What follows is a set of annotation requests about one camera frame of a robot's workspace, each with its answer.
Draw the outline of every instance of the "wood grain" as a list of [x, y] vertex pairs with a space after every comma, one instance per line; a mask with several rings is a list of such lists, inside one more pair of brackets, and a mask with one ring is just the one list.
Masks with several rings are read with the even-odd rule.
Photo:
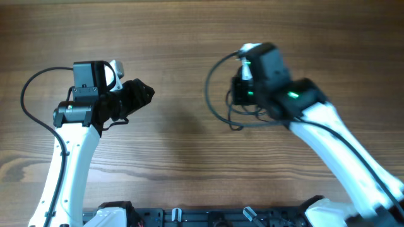
[[[87, 208], [118, 200], [297, 205], [316, 194], [348, 201], [316, 154], [283, 127], [231, 132], [208, 111], [208, 70], [246, 42], [277, 44], [294, 78], [315, 81], [375, 159], [404, 179], [403, 9], [402, 1], [359, 0], [0, 6], [0, 225], [27, 224], [52, 154], [53, 137], [21, 111], [21, 88], [37, 71], [74, 61], [118, 59], [124, 81], [140, 78], [156, 91], [129, 125], [103, 134]], [[212, 81], [222, 114], [238, 65], [226, 63]], [[69, 72], [37, 78], [27, 108], [52, 124], [72, 84]]]

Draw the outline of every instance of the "wire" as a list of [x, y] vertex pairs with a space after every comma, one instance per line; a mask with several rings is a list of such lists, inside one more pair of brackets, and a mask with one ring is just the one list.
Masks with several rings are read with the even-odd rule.
[[260, 119], [259, 115], [255, 115], [255, 118], [257, 118], [258, 120], [263, 121], [263, 122], [268, 122], [267, 120]]
[[[225, 103], [226, 106], [229, 106], [229, 95], [232, 91], [228, 90], [228, 92], [226, 93], [226, 99], [225, 99]], [[261, 107], [258, 107], [258, 105], [256, 105], [256, 111], [255, 112], [250, 112], [247, 110], [247, 108], [245, 106], [241, 106], [241, 108], [244, 110], [244, 112], [238, 111], [236, 109], [232, 109], [233, 112], [237, 113], [237, 114], [241, 114], [241, 115], [265, 115], [267, 113], [267, 111], [260, 113], [260, 111], [262, 110]]]
[[403, 208], [401, 207], [401, 205], [397, 201], [397, 199], [394, 197], [394, 195], [387, 188], [386, 184], [379, 178], [377, 173], [373, 170], [373, 168], [370, 166], [370, 164], [368, 164], [368, 162], [364, 159], [364, 157], [362, 157], [362, 155], [360, 155], [360, 153], [343, 136], [341, 136], [341, 134], [339, 134], [336, 131], [334, 131], [333, 129], [330, 129], [329, 127], [319, 124], [317, 122], [308, 122], [308, 121], [302, 120], [301, 118], [298, 118], [298, 119], [300, 121], [293, 120], [292, 122], [305, 123], [305, 124], [310, 124], [310, 125], [314, 125], [319, 128], [322, 128], [322, 129], [328, 131], [329, 133], [331, 133], [331, 135], [335, 136], [337, 139], [339, 139], [343, 144], [345, 144], [352, 151], [352, 153], [355, 154], [356, 157], [358, 157], [359, 161], [362, 162], [362, 164], [365, 166], [367, 171], [369, 171], [369, 173], [372, 175], [372, 177], [374, 178], [376, 183], [379, 184], [379, 186], [382, 188], [383, 192], [389, 197], [389, 199], [392, 201], [394, 206], [397, 208], [400, 215], [404, 218]]
[[[230, 115], [233, 111], [233, 102], [229, 105], [229, 111], [227, 112], [227, 119], [229, 121], [232, 121], [232, 119], [230, 118]], [[241, 131], [244, 127], [243, 126], [239, 126], [238, 128], [234, 128], [232, 124], [229, 124], [229, 127], [232, 131]]]
[[234, 122], [231, 120], [227, 120], [225, 118], [223, 118], [222, 116], [220, 116], [220, 114], [213, 108], [210, 99], [209, 99], [209, 82], [210, 82], [210, 78], [212, 77], [213, 72], [215, 72], [216, 68], [218, 66], [220, 66], [223, 62], [225, 62], [226, 60], [236, 56], [238, 54], [238, 52], [233, 52], [227, 56], [225, 56], [223, 59], [221, 59], [220, 61], [218, 61], [209, 71], [208, 73], [208, 77], [206, 78], [205, 81], [205, 101], [206, 104], [208, 105], [209, 110], [214, 114], [214, 116], [221, 120], [224, 123], [227, 124], [231, 124], [231, 125], [235, 125], [235, 126], [243, 126], [243, 127], [266, 127], [266, 126], [272, 126], [272, 125], [282, 125], [284, 123], [287, 123], [285, 121], [271, 121], [271, 122], [266, 122], [266, 123], [250, 123], [250, 124], [243, 124], [240, 122]]
[[123, 118], [123, 120], [124, 120], [124, 121], [114, 122], [114, 123], [110, 124], [110, 125], [108, 126], [108, 128], [103, 128], [102, 130], [103, 130], [103, 131], [107, 131], [109, 128], [111, 128], [112, 126], [115, 126], [115, 125], [126, 125], [126, 124], [129, 124], [129, 120], [128, 120], [126, 117]]
[[74, 88], [74, 86], [71, 86], [71, 87], [69, 88], [68, 97], [66, 98], [66, 102], [69, 101], [69, 99], [70, 99], [70, 94], [71, 94], [71, 91], [73, 90], [73, 88]]
[[51, 218], [54, 215], [54, 209], [55, 209], [55, 205], [56, 205], [56, 200], [57, 197], [59, 196], [60, 193], [60, 189], [61, 189], [61, 185], [62, 185], [62, 180], [63, 180], [63, 176], [64, 176], [64, 172], [66, 170], [66, 145], [62, 139], [62, 137], [51, 127], [49, 127], [48, 125], [46, 125], [45, 123], [43, 123], [42, 121], [40, 121], [39, 119], [37, 119], [36, 117], [34, 117], [32, 114], [30, 114], [30, 112], [28, 112], [28, 110], [25, 108], [25, 104], [24, 104], [24, 95], [25, 95], [25, 91], [27, 90], [28, 85], [31, 83], [31, 81], [33, 79], [35, 79], [37, 76], [41, 75], [42, 73], [46, 73], [48, 71], [52, 71], [52, 70], [73, 70], [73, 68], [70, 67], [50, 67], [48, 69], [44, 69], [42, 71], [37, 72], [36, 74], [34, 74], [24, 85], [22, 91], [21, 91], [21, 97], [20, 97], [20, 104], [21, 104], [21, 108], [23, 109], [25, 115], [27, 115], [29, 118], [31, 118], [34, 122], [40, 124], [42, 127], [44, 127], [45, 129], [47, 129], [50, 133], [52, 133], [57, 141], [60, 144], [60, 147], [62, 149], [62, 161], [61, 161], [61, 170], [59, 172], [59, 176], [57, 178], [57, 183], [56, 183], [56, 187], [55, 187], [55, 191], [52, 197], [52, 200], [50, 202], [50, 206], [49, 206], [49, 210], [46, 214], [46, 219], [45, 219], [45, 223], [44, 223], [44, 227], [47, 227], [49, 225], [49, 222], [51, 221]]

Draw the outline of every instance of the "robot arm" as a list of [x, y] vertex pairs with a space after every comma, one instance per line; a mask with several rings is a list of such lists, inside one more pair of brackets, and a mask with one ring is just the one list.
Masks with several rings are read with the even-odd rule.
[[380, 215], [381, 207], [389, 210], [394, 206], [401, 213], [395, 218], [401, 220], [404, 212], [397, 201], [404, 198], [403, 183], [353, 137], [323, 92], [309, 79], [292, 81], [273, 44], [245, 44], [237, 55], [242, 66], [232, 80], [234, 105], [258, 105], [267, 110], [318, 154], [353, 202], [334, 213], [329, 212], [330, 207], [311, 207], [306, 211], [310, 223], [345, 226], [350, 216], [372, 218]]
[[[345, 127], [331, 103], [316, 103], [303, 110], [302, 113], [302, 120], [326, 125], [343, 136], [368, 162], [394, 197], [398, 201], [403, 199], [403, 183], [389, 174], [372, 158]], [[306, 211], [306, 217], [313, 226], [332, 226], [332, 224], [344, 226], [345, 220], [350, 216], [359, 214], [363, 218], [371, 218], [377, 216], [376, 211], [380, 206], [385, 209], [393, 206], [390, 198], [383, 192], [364, 164], [338, 138], [328, 131], [310, 124], [291, 122], [289, 129], [318, 154], [343, 185], [353, 203], [352, 206], [340, 206], [339, 208], [313, 206]]]
[[[76, 62], [73, 72], [73, 101], [61, 102], [54, 111], [56, 132], [66, 145], [66, 164], [61, 168], [62, 147], [55, 139], [45, 188], [28, 226], [83, 226], [88, 170], [102, 132], [107, 130], [104, 122], [110, 118], [113, 121], [123, 119], [124, 122], [112, 125], [127, 124], [126, 117], [149, 104], [154, 95], [154, 90], [138, 79], [122, 84], [123, 67], [117, 61], [109, 64], [102, 61]], [[60, 190], [55, 193], [61, 169], [64, 169], [64, 174]], [[54, 194], [57, 195], [55, 206], [52, 214], [48, 214]], [[104, 218], [94, 218], [92, 223], [105, 226], [116, 219], [114, 226], [126, 226], [125, 209], [116, 207], [111, 212], [113, 215], [106, 215], [109, 210], [106, 208]]]

